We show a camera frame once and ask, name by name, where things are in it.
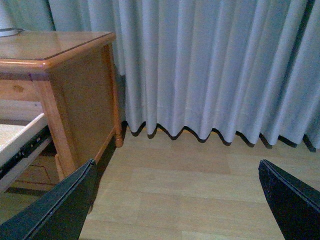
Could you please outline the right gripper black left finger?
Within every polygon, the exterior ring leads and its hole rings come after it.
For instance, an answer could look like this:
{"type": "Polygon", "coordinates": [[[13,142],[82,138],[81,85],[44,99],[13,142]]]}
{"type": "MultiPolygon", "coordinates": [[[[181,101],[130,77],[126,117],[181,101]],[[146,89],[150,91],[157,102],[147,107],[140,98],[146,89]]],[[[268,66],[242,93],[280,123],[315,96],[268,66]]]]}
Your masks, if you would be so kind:
{"type": "Polygon", "coordinates": [[[0,226],[2,240],[77,240],[97,182],[93,159],[0,226]]]}

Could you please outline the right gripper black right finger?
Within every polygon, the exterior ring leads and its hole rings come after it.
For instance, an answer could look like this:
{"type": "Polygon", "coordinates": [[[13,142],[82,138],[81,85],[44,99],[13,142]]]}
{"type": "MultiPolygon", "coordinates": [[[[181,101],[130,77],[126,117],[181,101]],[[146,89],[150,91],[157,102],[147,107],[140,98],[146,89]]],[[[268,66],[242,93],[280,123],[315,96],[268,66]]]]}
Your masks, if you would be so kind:
{"type": "Polygon", "coordinates": [[[318,240],[320,192],[266,159],[259,163],[258,176],[283,237],[318,240]]]}

